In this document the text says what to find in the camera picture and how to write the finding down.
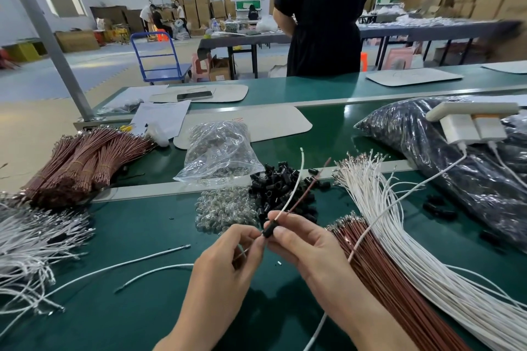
bundle of red wires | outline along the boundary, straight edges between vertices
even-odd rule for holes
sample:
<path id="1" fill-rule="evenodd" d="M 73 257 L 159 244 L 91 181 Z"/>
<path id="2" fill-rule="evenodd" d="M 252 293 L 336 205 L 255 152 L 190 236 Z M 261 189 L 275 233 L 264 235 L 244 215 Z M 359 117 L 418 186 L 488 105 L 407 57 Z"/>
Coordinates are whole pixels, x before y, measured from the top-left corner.
<path id="1" fill-rule="evenodd" d="M 63 136 L 23 194 L 42 208 L 73 206 L 108 186 L 119 168 L 154 147 L 149 138 L 106 127 Z"/>
<path id="2" fill-rule="evenodd" d="M 368 227 L 355 214 L 328 227 L 346 257 Z M 422 351 L 470 351 L 460 336 L 445 323 L 393 263 L 372 232 L 355 251 L 351 262 L 360 281 L 392 314 Z"/>

smartphone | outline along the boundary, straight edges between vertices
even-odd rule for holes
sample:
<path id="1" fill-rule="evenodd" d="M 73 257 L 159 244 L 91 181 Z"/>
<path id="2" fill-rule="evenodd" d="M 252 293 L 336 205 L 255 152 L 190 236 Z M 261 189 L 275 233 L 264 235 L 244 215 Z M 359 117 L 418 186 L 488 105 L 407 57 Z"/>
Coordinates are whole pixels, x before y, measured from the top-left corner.
<path id="1" fill-rule="evenodd" d="M 201 100 L 210 98 L 212 98 L 212 92 L 210 90 L 206 92 L 181 93 L 178 95 L 178 101 Z"/>

table leg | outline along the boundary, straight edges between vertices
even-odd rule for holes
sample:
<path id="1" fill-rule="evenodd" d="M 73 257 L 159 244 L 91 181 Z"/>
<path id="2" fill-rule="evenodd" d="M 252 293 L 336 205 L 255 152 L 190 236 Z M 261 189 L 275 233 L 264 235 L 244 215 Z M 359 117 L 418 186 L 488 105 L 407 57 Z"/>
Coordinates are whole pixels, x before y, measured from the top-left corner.
<path id="1" fill-rule="evenodd" d="M 375 60 L 376 67 L 379 65 L 380 52 L 381 52 L 381 49 L 383 48 L 383 44 L 384 44 L 384 38 L 380 38 L 379 51 L 377 52 L 377 60 Z"/>
<path id="2" fill-rule="evenodd" d="M 231 75 L 231 80 L 234 80 L 236 72 L 234 71 L 234 54 L 232 52 L 232 46 L 227 47 L 227 53 L 229 54 L 229 74 Z"/>
<path id="3" fill-rule="evenodd" d="M 258 79 L 258 51 L 256 49 L 256 45 L 251 46 L 251 55 L 253 55 L 253 72 L 254 72 L 254 78 Z"/>
<path id="4" fill-rule="evenodd" d="M 450 49 L 451 43 L 452 43 L 451 39 L 449 39 L 448 42 L 446 42 L 445 51 L 443 52 L 443 55 L 441 56 L 441 61 L 439 62 L 440 67 L 445 63 L 446 55 L 448 53 L 448 50 Z"/>
<path id="5" fill-rule="evenodd" d="M 389 40 L 389 39 L 390 39 L 390 37 L 387 36 L 386 39 L 384 40 L 383 52 L 382 52 L 382 54 L 380 55 L 379 65 L 377 66 L 377 69 L 378 69 L 379 71 L 383 68 L 384 56 L 385 56 L 385 54 L 386 54 L 386 48 L 388 47 L 388 40 Z"/>
<path id="6" fill-rule="evenodd" d="M 465 51 L 463 52 L 463 55 L 461 56 L 461 60 L 459 61 L 459 65 L 462 66 L 465 63 L 466 56 L 469 54 L 469 49 L 472 46 L 472 41 L 474 39 L 470 38 L 468 43 L 466 44 Z"/>
<path id="7" fill-rule="evenodd" d="M 426 56 L 428 55 L 428 51 L 430 50 L 431 40 L 428 41 L 428 44 L 426 45 L 425 54 L 423 55 L 423 61 L 426 60 Z"/>

beige floor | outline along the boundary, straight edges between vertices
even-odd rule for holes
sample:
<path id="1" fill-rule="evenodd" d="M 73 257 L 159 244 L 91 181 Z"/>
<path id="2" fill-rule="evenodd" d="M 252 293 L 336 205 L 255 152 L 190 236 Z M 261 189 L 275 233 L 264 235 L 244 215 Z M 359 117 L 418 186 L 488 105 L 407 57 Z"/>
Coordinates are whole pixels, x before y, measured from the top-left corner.
<path id="1" fill-rule="evenodd" d="M 190 61 L 199 39 L 177 46 L 180 61 Z M 258 58 L 259 71 L 285 64 L 286 56 Z M 155 64 L 163 64 L 159 59 Z M 251 59 L 237 57 L 237 71 L 252 71 Z M 88 91 L 86 97 L 95 106 L 124 86 L 144 86 L 138 67 L 128 68 Z M 55 142 L 62 135 L 75 134 L 72 122 L 79 111 L 71 99 L 0 103 L 0 190 L 15 192 L 49 160 Z"/>

gray post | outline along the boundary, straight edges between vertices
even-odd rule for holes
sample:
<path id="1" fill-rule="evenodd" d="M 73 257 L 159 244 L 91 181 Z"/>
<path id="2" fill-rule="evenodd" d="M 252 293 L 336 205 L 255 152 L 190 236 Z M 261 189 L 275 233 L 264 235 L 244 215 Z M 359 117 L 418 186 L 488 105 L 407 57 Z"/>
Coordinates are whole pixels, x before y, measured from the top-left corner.
<path id="1" fill-rule="evenodd" d="M 46 17 L 42 10 L 40 9 L 37 0 L 20 0 L 24 9 L 26 10 L 27 15 L 29 16 L 33 26 L 40 36 L 42 43 L 44 44 L 49 57 L 55 64 L 58 74 L 61 76 L 62 81 L 66 85 L 71 98 L 75 102 L 75 105 L 79 109 L 79 112 L 82 115 L 82 118 L 85 121 L 91 121 L 95 115 L 93 114 L 92 108 L 89 106 L 86 96 L 84 95 L 79 83 L 71 67 L 64 56 L 61 47 L 58 45 L 58 42 L 51 30 L 51 27 L 46 21 Z"/>

